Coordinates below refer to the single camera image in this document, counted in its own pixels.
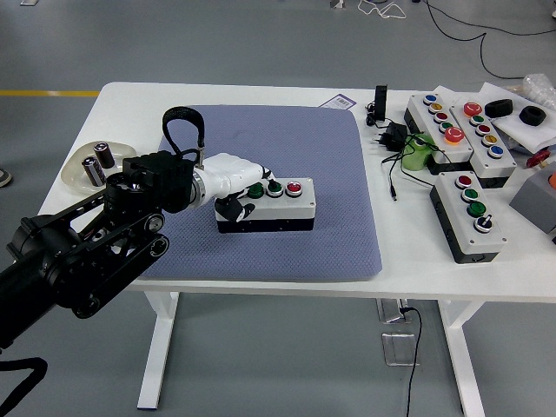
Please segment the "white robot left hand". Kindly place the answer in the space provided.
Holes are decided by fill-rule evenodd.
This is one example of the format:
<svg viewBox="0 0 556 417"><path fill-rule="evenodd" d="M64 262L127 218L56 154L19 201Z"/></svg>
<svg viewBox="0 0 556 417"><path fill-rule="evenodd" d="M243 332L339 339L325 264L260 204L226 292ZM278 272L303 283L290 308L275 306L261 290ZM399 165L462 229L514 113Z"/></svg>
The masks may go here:
<svg viewBox="0 0 556 417"><path fill-rule="evenodd" d="M202 168L195 168L191 202L200 207L215 198L215 210L220 216L239 222L255 209L251 203L242 206L239 198L260 180L274 179L272 171L258 163L220 153L205 159Z"/></svg>

